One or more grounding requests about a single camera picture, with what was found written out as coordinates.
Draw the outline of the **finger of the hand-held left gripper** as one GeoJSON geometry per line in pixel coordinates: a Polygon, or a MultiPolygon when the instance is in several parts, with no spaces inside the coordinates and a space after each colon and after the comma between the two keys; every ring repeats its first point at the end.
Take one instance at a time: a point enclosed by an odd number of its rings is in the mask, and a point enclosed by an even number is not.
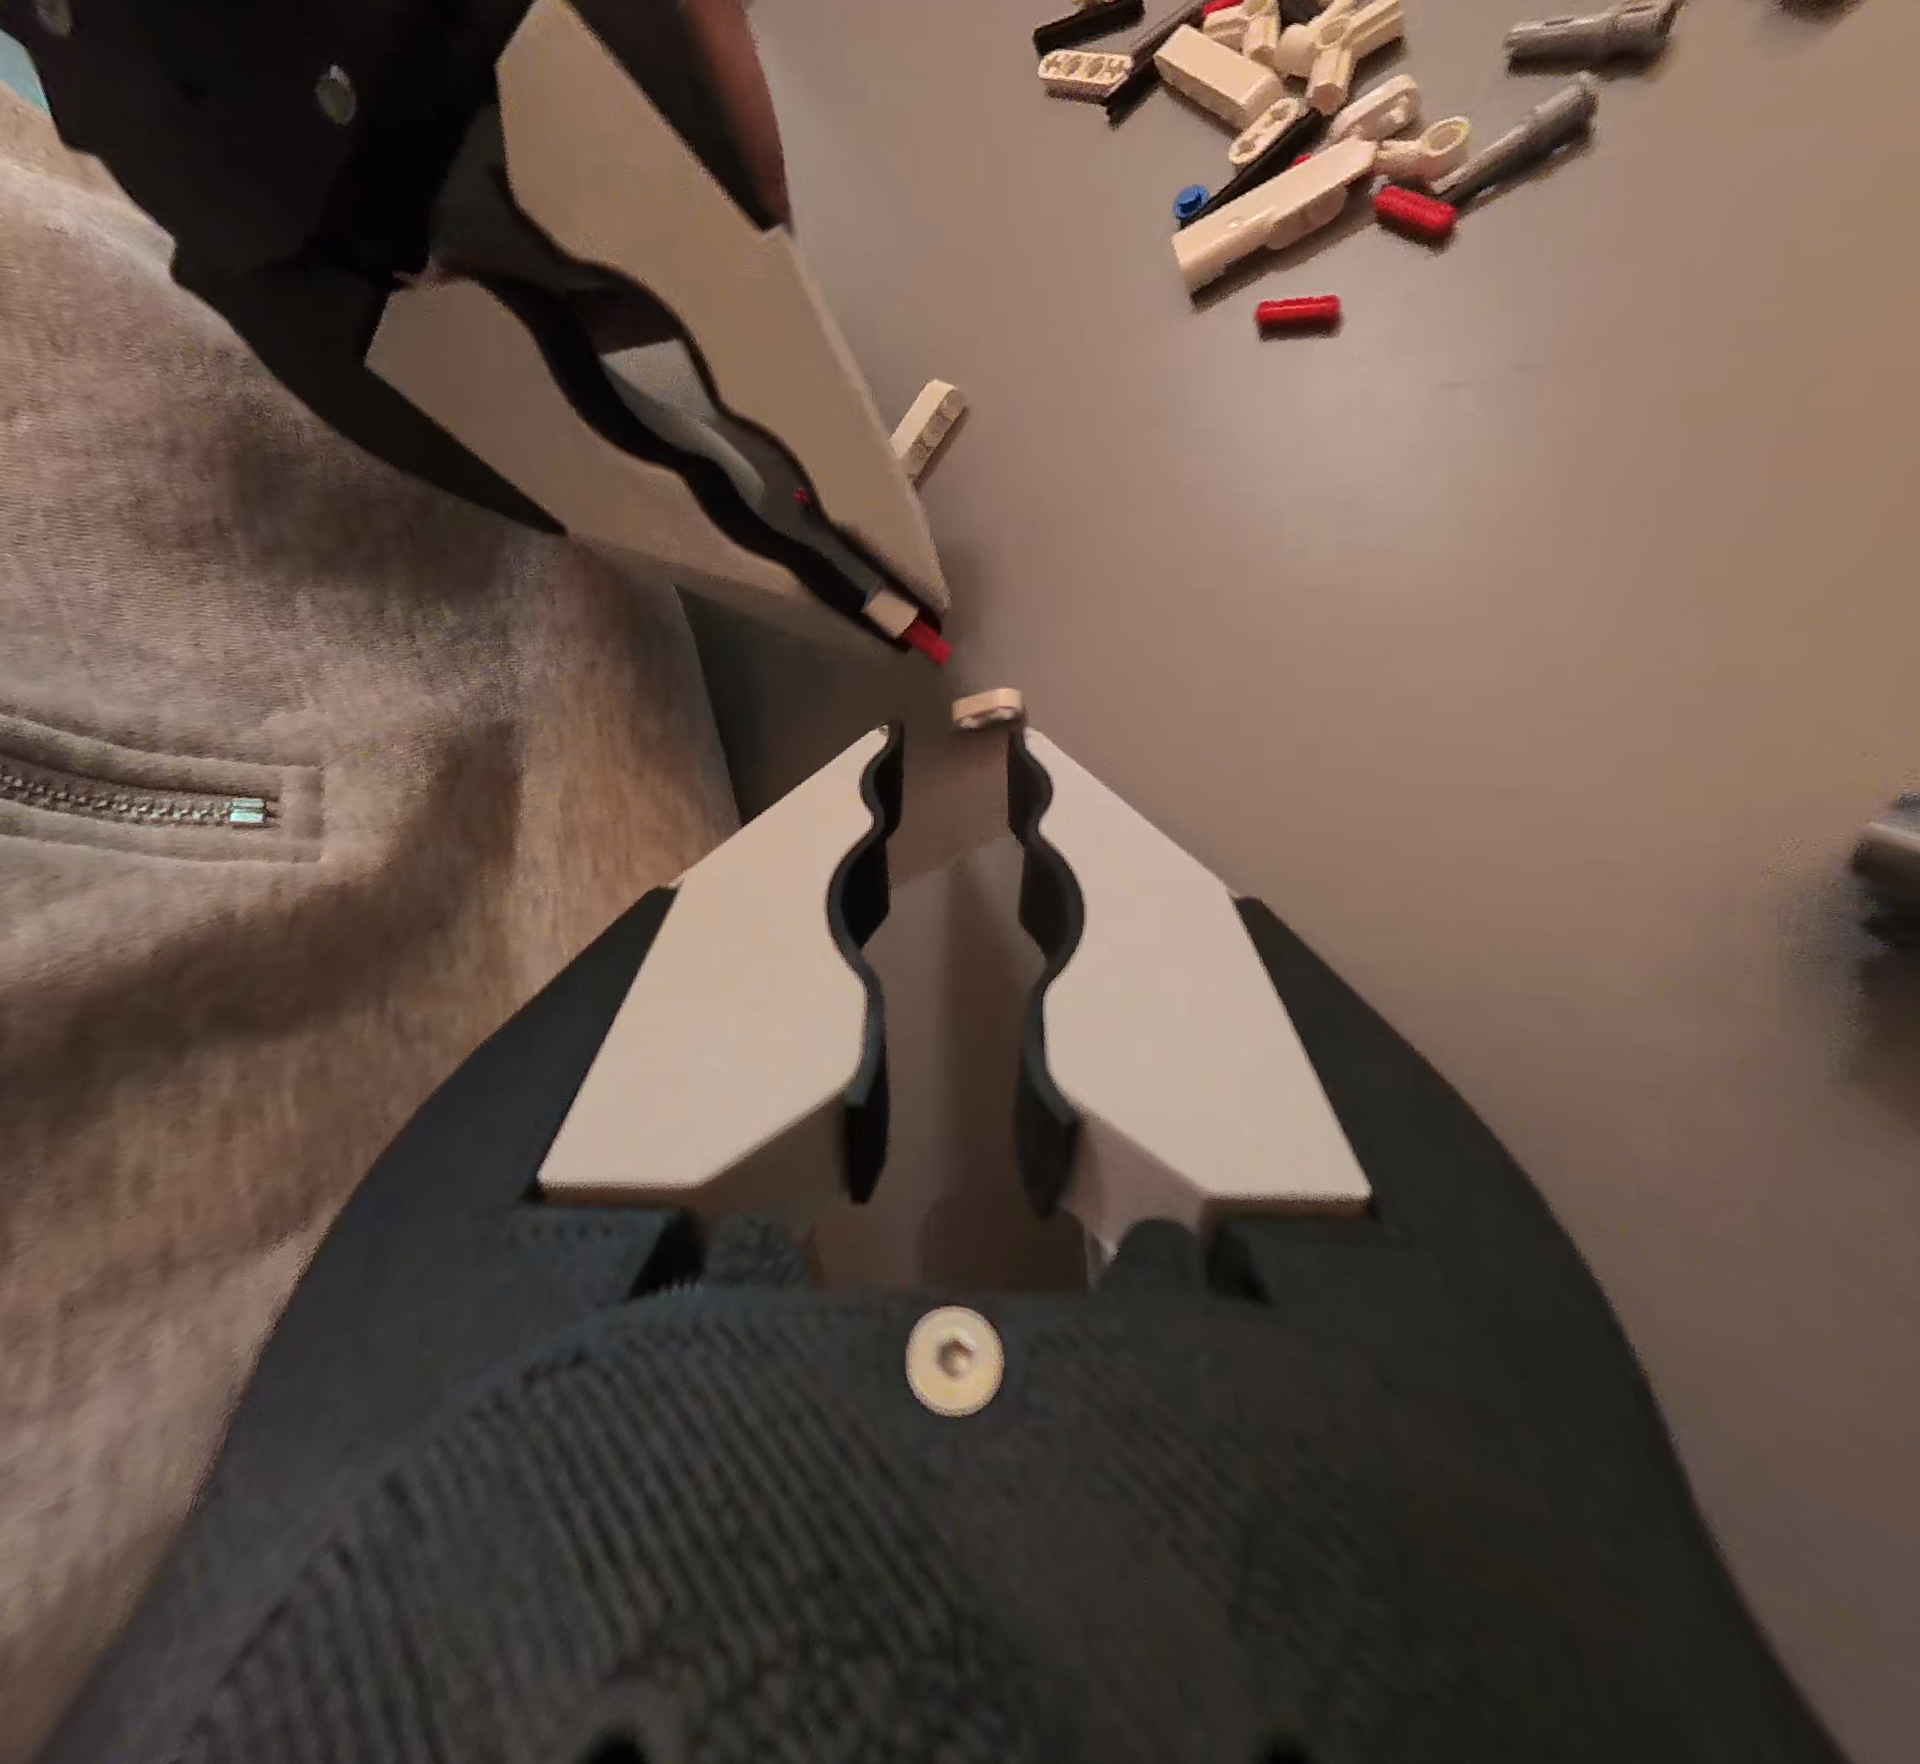
{"type": "Polygon", "coordinates": [[[702,449],[657,439],[587,349],[564,349],[543,288],[400,288],[372,328],[368,374],[587,551],[766,628],[885,641],[858,615],[873,583],[766,528],[702,449]]]}
{"type": "Polygon", "coordinates": [[[574,0],[530,0],[495,65],[504,178],[574,263],[654,295],[718,424],[776,449],[819,523],[919,615],[949,591],[873,389],[784,228],[759,228],[574,0]]]}

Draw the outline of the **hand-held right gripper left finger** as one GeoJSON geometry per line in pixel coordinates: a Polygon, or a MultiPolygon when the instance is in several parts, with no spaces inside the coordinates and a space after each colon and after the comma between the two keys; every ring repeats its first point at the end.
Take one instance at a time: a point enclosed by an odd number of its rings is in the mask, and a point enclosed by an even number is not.
{"type": "Polygon", "coordinates": [[[904,726],[873,726],[680,876],[534,1169],[543,1202],[771,1219],[861,1205],[886,1158],[885,985],[904,726]]]}

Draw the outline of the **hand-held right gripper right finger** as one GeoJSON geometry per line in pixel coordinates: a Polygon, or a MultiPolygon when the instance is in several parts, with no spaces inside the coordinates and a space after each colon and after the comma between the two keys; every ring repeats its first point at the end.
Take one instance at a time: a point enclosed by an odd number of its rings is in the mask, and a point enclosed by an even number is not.
{"type": "Polygon", "coordinates": [[[1021,932],[1014,1162],[1103,1258],[1139,1220],[1369,1219],[1375,1183],[1226,878],[1034,726],[1004,748],[1021,932]]]}

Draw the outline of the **small white lego assembly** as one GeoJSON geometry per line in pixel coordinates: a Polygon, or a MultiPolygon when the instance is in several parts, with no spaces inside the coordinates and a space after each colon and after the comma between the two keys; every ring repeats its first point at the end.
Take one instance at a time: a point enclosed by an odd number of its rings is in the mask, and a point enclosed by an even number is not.
{"type": "Polygon", "coordinates": [[[927,664],[947,669],[949,649],[941,639],[941,621],[927,615],[915,600],[904,600],[901,591],[877,583],[861,600],[861,628],[877,633],[886,649],[919,653],[927,664]]]}

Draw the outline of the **white lego connector piece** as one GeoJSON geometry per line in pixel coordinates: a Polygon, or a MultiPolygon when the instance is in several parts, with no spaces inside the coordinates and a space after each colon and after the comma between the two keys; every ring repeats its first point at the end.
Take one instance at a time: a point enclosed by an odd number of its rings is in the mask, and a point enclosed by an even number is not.
{"type": "Polygon", "coordinates": [[[919,395],[904,406],[886,449],[911,492],[919,492],[965,415],[965,395],[947,377],[927,377],[919,395]]]}

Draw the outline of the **pile of loose lego pieces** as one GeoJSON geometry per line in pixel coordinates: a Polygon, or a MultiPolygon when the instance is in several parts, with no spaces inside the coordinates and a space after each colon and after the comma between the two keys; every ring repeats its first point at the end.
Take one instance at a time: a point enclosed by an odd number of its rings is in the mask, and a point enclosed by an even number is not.
{"type": "Polygon", "coordinates": [[[1369,183],[1378,217],[1449,228],[1417,188],[1469,154],[1472,127],[1430,127],[1417,75],[1369,83],[1405,47],[1405,0],[1073,0],[1032,47],[1040,93],[1099,106],[1112,127],[1166,93],[1230,138],[1222,183],[1175,202],[1188,295],[1296,252],[1369,183]]]}

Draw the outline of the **lego airplane model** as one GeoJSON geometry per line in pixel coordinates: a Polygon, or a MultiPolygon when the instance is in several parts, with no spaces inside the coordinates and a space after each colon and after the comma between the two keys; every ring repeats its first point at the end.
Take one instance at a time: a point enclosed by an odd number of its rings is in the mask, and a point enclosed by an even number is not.
{"type": "Polygon", "coordinates": [[[1882,948],[1920,948],[1920,793],[1889,801],[1851,848],[1860,925],[1882,948]]]}

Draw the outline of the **grey lego axle pin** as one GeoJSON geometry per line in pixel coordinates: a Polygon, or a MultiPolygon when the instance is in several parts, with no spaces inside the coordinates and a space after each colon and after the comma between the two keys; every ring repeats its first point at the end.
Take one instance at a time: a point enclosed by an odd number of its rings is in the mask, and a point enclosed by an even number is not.
{"type": "Polygon", "coordinates": [[[1490,142],[1477,156],[1456,163],[1430,183],[1430,194],[1449,211],[1472,204],[1477,194],[1491,194],[1499,183],[1543,167],[1562,150],[1586,142],[1600,118],[1600,81],[1572,75],[1558,93],[1530,106],[1499,142],[1490,142]]]}

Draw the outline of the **person's left hand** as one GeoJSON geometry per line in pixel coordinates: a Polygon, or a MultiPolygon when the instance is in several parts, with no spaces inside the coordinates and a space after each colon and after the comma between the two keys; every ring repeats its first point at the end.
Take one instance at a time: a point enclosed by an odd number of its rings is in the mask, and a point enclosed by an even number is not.
{"type": "Polygon", "coordinates": [[[759,65],[759,38],[745,19],[745,4],[741,0],[682,0],[682,19],[695,33],[695,47],[702,53],[709,83],[718,93],[718,118],[745,163],[763,217],[791,228],[796,204],[791,204],[791,172],[784,172],[784,138],[776,138],[766,75],[759,65]]]}

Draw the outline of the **grey zip hoodie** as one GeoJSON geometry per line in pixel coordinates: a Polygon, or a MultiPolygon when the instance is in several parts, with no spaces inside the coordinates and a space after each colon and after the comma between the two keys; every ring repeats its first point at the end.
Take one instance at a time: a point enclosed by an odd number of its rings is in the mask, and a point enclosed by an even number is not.
{"type": "Polygon", "coordinates": [[[0,188],[0,1748],[30,1760],[368,1162],[734,793],[672,591],[327,430],[9,88],[0,188]]]}

